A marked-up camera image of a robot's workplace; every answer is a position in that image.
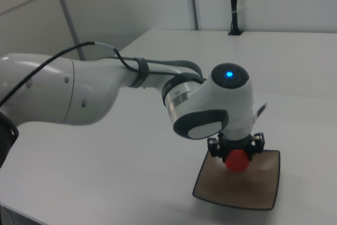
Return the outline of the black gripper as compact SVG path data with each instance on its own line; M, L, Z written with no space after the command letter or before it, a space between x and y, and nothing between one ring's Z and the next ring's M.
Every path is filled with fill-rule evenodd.
M249 160L257 153L264 150L264 134L262 132L248 135L239 140L229 140L224 134L220 133L220 138L208 138L207 148L213 158L219 158L224 162L230 151L243 150L247 153Z

